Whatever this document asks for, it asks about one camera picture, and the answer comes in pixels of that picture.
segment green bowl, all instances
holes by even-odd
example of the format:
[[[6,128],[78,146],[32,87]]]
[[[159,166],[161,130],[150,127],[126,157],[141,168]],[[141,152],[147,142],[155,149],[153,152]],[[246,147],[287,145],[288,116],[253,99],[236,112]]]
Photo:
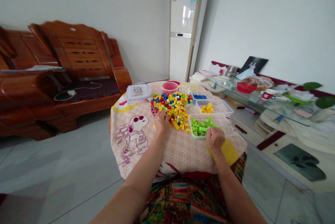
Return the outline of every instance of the green bowl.
[[[310,104],[310,103],[314,102],[314,101],[303,101],[303,100],[299,100],[299,99],[297,99],[297,98],[295,98],[295,97],[290,96],[289,94],[284,94],[284,96],[286,96],[286,97],[288,97],[289,99],[291,99],[292,102],[294,102],[294,103],[299,103],[299,104]]]

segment green plant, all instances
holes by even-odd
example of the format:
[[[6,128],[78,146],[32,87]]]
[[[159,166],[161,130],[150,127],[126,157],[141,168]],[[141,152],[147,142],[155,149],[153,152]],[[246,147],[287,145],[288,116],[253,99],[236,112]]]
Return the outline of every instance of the green plant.
[[[315,104],[321,109],[327,109],[333,107],[335,105],[335,97],[333,96],[320,97],[315,101]]]
[[[322,84],[319,84],[318,82],[306,82],[304,84],[304,87],[303,89],[304,90],[307,90],[307,91],[310,91],[310,90],[313,90],[313,89],[317,89],[317,88],[320,88],[322,87],[323,85]]]

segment person's right hand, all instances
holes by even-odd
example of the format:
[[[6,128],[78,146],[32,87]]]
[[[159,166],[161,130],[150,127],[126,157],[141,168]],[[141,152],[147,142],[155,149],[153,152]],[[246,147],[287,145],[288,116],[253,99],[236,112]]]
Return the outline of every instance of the person's right hand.
[[[222,154],[221,147],[224,140],[225,137],[223,130],[214,127],[207,128],[206,142],[212,156]]]
[[[167,110],[160,110],[157,112],[154,118],[157,133],[166,134],[169,128],[169,119]]]

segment plastic bag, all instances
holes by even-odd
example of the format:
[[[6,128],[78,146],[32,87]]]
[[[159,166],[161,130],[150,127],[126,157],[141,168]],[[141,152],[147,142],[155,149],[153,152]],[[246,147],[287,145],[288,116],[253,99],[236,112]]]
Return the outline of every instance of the plastic bag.
[[[263,91],[267,88],[274,87],[274,82],[268,77],[249,76],[243,79],[242,82],[246,82],[255,86],[258,91]]]

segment plant leaf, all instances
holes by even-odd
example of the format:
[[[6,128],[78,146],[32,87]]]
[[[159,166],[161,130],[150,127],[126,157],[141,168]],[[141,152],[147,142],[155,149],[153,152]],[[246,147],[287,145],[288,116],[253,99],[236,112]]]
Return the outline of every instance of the plant leaf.
[[[312,90],[322,87],[323,85],[319,84],[318,82],[306,82],[304,84],[304,90]]]
[[[301,164],[295,164],[296,166],[300,167],[300,168],[306,168],[305,166],[301,165]]]
[[[314,167],[314,168],[317,168],[317,166],[313,163],[310,163],[310,162],[306,162],[306,165],[310,166],[310,167]]]
[[[310,156],[303,156],[303,160],[315,160],[315,158]]]
[[[335,105],[335,97],[333,96],[324,96],[320,97],[315,101],[316,106],[321,109],[327,109]]]

